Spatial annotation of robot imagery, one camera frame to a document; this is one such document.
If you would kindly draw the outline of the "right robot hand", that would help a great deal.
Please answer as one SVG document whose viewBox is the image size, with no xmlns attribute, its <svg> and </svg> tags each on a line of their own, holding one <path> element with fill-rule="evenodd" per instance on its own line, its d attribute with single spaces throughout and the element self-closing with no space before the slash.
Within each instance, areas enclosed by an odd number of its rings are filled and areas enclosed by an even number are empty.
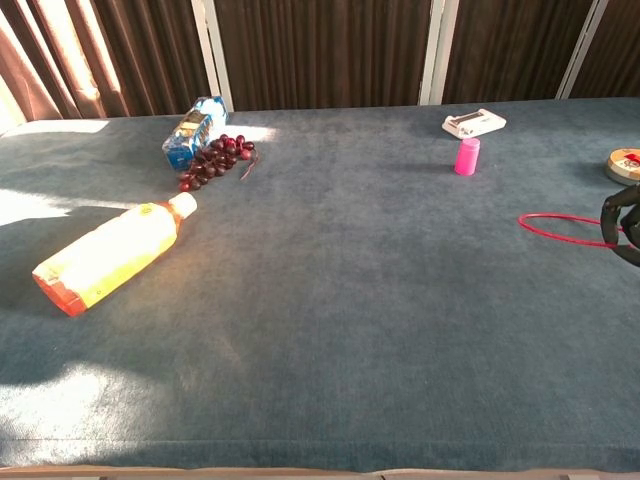
<svg viewBox="0 0 640 480">
<path fill-rule="evenodd" d="M 602 205 L 600 228 L 606 246 L 627 263 L 639 267 L 639 185 L 607 197 Z"/>
</svg>

